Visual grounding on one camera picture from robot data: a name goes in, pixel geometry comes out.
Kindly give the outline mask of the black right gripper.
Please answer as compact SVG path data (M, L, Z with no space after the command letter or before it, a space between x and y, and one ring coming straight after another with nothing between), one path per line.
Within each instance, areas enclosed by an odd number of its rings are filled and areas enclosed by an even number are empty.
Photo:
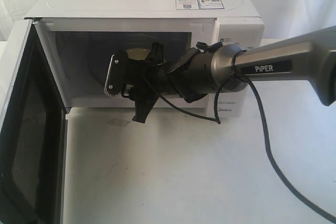
M163 73L166 66L163 45L159 42L152 44L152 49L145 59L129 59L121 96L134 102L133 121L145 123L159 95L170 94L171 85Z

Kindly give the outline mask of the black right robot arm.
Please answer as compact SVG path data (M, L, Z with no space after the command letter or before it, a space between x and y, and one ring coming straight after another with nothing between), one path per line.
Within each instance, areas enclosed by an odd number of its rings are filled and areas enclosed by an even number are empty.
M329 106L335 102L335 27L251 50L214 44L191 48L175 62L128 60L122 77L131 86L134 120L141 123L165 95L193 103L208 94L241 91L250 81L306 80Z

